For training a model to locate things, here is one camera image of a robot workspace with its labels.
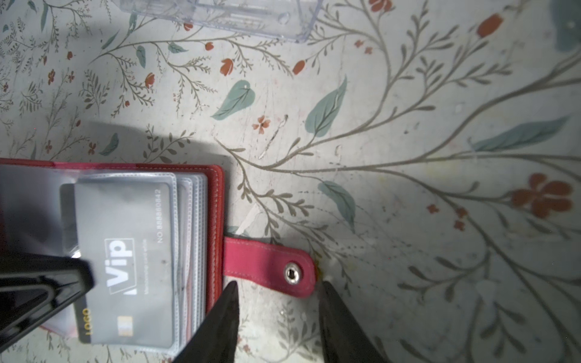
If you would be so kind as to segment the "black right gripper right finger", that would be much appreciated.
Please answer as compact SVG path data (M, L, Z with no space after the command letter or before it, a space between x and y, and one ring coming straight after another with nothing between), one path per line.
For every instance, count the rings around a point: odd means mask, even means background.
M319 284L324 362L386 362L329 281Z

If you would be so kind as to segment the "red leather card holder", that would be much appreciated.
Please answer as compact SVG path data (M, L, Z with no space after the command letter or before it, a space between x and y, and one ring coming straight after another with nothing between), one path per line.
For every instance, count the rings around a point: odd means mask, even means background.
M75 164L4 159L1 161L1 256L29 253L80 259L64 242L60 188L64 184L104 180L109 176L162 181L174 189L176 344L169 350L119 346L178 355L224 291L224 276L243 278L295 297L313 293L315 266L307 253L224 237L224 175L219 166L213 165ZM40 326L79 338L76 302Z

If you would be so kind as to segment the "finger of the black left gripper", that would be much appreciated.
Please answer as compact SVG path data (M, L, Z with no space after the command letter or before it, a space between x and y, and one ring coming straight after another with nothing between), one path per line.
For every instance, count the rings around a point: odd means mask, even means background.
M85 296L95 281L88 262L29 253L1 256L1 351Z

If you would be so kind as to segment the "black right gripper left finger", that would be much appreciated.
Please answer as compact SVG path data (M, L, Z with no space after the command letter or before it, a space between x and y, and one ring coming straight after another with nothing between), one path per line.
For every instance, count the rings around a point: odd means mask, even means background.
M231 281L174 363L235 361L239 329L238 283Z

